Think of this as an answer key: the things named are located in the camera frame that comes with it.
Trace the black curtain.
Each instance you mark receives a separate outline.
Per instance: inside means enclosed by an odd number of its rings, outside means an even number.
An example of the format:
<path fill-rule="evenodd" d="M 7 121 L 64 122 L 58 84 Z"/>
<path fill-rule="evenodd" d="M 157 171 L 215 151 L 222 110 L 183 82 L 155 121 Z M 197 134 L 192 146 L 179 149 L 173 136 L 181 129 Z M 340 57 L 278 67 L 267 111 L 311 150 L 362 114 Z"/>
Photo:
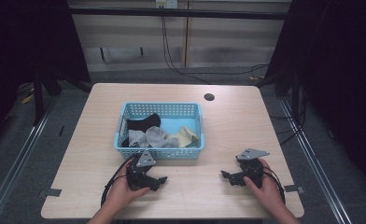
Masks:
<path fill-rule="evenodd" d="M 18 87 L 60 80 L 88 91 L 91 82 L 67 0 L 0 0 L 0 135 Z"/>
<path fill-rule="evenodd" d="M 366 0 L 291 0 L 266 77 L 298 80 L 366 176 Z"/>

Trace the white wall outlet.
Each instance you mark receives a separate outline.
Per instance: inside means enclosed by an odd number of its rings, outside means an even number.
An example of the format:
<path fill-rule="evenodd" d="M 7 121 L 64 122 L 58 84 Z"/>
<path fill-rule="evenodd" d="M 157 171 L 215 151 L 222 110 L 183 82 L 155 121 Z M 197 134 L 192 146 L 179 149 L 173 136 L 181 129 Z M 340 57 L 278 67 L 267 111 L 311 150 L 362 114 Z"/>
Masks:
<path fill-rule="evenodd" d="M 178 9 L 177 0 L 155 0 L 156 8 Z"/>

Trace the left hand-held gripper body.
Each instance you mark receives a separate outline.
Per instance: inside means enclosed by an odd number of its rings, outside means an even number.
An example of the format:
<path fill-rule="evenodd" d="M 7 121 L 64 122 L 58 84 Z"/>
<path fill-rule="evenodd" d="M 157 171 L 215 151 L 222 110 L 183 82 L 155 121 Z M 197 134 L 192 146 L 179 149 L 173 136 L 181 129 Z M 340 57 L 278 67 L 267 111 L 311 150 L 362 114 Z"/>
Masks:
<path fill-rule="evenodd" d="M 127 168 L 129 186 L 134 189 L 143 189 L 149 183 L 156 183 L 155 178 L 147 175 L 147 172 L 155 163 L 147 150 L 134 154 L 134 158 Z"/>

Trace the light grey sock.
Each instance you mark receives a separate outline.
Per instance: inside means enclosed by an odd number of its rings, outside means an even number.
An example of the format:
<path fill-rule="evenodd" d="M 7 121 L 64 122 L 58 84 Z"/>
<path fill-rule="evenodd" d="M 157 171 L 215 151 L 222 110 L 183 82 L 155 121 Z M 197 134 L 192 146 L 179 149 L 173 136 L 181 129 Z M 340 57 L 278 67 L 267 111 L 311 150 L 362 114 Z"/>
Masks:
<path fill-rule="evenodd" d="M 142 131 L 130 130 L 128 132 L 129 147 L 148 147 L 146 134 Z"/>

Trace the black sock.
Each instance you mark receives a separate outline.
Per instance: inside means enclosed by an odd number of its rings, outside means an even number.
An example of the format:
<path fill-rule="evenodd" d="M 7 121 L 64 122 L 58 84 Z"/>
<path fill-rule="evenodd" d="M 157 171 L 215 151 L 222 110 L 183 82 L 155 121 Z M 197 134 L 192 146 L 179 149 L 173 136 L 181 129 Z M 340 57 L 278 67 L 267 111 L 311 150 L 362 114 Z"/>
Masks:
<path fill-rule="evenodd" d="M 140 119 L 140 120 L 128 119 L 127 126 L 128 126 L 128 132 L 130 130 L 135 130 L 135 131 L 142 131 L 142 132 L 146 133 L 147 129 L 149 129 L 152 126 L 160 127 L 161 118 L 157 114 L 152 114 L 145 119 Z M 122 142 L 121 146 L 129 147 L 129 137 L 128 136 Z"/>

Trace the person's left hand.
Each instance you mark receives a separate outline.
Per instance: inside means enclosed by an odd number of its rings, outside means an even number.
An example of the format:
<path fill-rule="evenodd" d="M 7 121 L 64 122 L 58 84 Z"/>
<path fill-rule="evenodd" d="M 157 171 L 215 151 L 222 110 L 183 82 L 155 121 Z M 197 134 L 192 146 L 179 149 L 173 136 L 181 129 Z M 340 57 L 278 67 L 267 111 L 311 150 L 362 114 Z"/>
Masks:
<path fill-rule="evenodd" d="M 132 190 L 128 184 L 126 169 L 122 169 L 107 194 L 103 208 L 114 217 L 135 199 L 144 196 L 149 191 L 150 188 Z"/>

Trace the pale yellow sock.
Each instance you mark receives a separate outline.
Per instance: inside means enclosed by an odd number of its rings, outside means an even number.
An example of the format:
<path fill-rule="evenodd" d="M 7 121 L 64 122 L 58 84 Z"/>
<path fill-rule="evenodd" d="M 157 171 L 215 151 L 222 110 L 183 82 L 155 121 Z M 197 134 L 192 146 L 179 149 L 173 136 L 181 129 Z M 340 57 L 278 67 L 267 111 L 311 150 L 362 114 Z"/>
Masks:
<path fill-rule="evenodd" d="M 179 147 L 188 147 L 192 144 L 196 144 L 199 137 L 190 128 L 183 126 L 179 129 L 178 133 L 169 134 L 168 139 L 175 139 Z"/>

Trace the black metal stand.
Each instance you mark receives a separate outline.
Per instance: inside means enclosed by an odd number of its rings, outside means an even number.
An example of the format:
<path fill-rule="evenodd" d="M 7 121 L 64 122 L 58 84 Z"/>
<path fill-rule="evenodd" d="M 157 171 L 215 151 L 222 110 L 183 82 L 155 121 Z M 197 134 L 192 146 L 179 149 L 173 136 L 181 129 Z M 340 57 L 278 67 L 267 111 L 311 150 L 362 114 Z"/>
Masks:
<path fill-rule="evenodd" d="M 58 84 L 57 78 L 52 75 L 42 75 L 40 73 L 36 73 L 33 84 L 35 97 L 34 125 L 36 126 L 45 115 L 43 89 L 46 89 L 48 94 L 51 96 L 59 95 L 62 89 Z"/>
<path fill-rule="evenodd" d="M 275 84 L 275 93 L 279 96 L 291 91 L 290 117 L 300 128 L 303 122 L 300 117 L 300 80 L 297 72 L 288 72 L 286 69 L 266 75 L 265 78 L 255 84 L 257 88 Z"/>

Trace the blue plastic basket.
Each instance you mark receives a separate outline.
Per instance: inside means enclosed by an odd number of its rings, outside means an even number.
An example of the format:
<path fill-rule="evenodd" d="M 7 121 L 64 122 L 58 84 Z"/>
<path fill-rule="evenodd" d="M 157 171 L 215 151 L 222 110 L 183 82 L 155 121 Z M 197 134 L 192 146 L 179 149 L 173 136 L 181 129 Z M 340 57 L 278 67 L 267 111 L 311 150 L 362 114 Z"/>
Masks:
<path fill-rule="evenodd" d="M 198 135 L 198 142 L 188 147 L 176 148 L 122 147 L 122 142 L 128 136 L 127 120 L 145 119 L 152 114 L 161 118 L 160 128 L 168 135 L 178 133 L 181 127 L 186 126 Z M 120 112 L 114 147 L 124 159 L 144 150 L 148 150 L 155 159 L 197 159 L 204 148 L 202 108 L 197 103 L 128 102 Z"/>

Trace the metal floor rail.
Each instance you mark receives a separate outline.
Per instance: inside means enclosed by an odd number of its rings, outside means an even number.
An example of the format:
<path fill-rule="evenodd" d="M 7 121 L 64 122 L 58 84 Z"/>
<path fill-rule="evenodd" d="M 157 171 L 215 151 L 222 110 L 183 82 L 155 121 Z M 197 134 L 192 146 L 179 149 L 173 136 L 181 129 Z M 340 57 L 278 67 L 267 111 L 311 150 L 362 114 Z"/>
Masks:
<path fill-rule="evenodd" d="M 322 165 L 320 164 L 315 151 L 313 150 L 310 142 L 308 141 L 303 128 L 293 118 L 293 110 L 287 100 L 280 100 L 281 107 L 288 117 L 289 125 L 293 131 L 293 135 L 296 137 L 305 158 L 307 159 L 314 176 L 319 184 L 330 208 L 333 212 L 338 224 L 354 224 L 349 217 L 347 210 L 340 197 L 337 195 L 334 187 L 328 179 Z"/>
<path fill-rule="evenodd" d="M 39 122 L 31 129 L 28 137 L 26 138 L 23 146 L 21 147 L 20 153 L 15 161 L 12 163 L 11 168 L 9 169 L 7 176 L 5 177 L 1 187 L 0 187 L 0 215 L 7 203 L 7 200 L 14 189 L 22 171 L 29 160 L 35 145 L 43 133 L 43 130 L 49 120 L 49 114 L 53 110 L 53 107 L 59 101 L 59 96 L 53 96 L 50 98 L 50 103 L 44 112 L 44 115 L 41 117 Z"/>

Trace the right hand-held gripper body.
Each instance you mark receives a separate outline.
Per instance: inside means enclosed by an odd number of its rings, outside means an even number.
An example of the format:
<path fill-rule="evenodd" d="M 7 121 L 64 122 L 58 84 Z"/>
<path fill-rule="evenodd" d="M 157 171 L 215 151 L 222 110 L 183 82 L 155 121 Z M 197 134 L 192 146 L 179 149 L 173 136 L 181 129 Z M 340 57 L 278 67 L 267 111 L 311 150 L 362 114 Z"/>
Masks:
<path fill-rule="evenodd" d="M 243 152 L 236 156 L 242 170 L 242 178 L 249 177 L 252 182 L 260 188 L 262 186 L 263 165 L 260 157 L 268 156 L 268 151 L 246 148 Z"/>

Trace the black horizontal bar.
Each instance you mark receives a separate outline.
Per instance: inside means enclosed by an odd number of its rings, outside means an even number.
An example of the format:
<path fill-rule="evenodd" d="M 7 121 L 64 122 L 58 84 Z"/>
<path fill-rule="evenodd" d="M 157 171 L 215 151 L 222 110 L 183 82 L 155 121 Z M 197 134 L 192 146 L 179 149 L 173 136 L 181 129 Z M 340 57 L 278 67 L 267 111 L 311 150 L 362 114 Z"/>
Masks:
<path fill-rule="evenodd" d="M 195 9 L 70 7 L 69 11 L 71 14 L 80 14 L 80 15 L 217 18 L 217 19 L 272 20 L 272 21 L 284 21 L 289 18 L 288 13 L 195 10 Z"/>

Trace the person's right hand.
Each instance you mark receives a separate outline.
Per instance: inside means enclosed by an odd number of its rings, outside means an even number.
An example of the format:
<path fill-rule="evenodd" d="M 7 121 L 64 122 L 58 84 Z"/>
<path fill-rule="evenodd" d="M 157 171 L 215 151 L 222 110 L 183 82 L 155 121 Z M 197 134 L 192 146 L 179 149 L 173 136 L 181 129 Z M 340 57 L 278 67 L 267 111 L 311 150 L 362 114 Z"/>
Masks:
<path fill-rule="evenodd" d="M 258 188 L 249 177 L 245 177 L 246 186 L 256 196 L 259 203 L 273 216 L 278 217 L 285 209 L 285 205 L 279 193 L 279 189 L 275 181 L 270 177 L 268 163 L 260 159 L 263 166 L 262 185 Z"/>

